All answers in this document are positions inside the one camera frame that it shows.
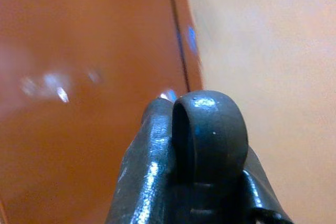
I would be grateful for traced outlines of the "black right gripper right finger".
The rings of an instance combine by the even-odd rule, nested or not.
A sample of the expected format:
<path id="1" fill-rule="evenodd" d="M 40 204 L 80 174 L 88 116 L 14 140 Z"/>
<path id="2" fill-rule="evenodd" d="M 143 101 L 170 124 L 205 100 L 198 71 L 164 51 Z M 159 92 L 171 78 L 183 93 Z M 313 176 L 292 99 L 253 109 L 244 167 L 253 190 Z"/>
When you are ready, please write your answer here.
<path id="1" fill-rule="evenodd" d="M 243 170 L 243 207 L 250 223 L 292 223 L 252 148 Z"/>

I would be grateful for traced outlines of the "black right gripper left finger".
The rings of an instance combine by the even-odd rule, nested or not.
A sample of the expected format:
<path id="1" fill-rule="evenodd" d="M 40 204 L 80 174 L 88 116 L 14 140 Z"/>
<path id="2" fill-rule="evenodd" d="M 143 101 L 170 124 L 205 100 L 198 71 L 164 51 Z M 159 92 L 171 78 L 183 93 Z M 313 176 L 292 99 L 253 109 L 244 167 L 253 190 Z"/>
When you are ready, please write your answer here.
<path id="1" fill-rule="evenodd" d="M 173 103 L 151 101 L 123 156 L 106 223 L 166 223 L 176 159 L 172 147 Z"/>

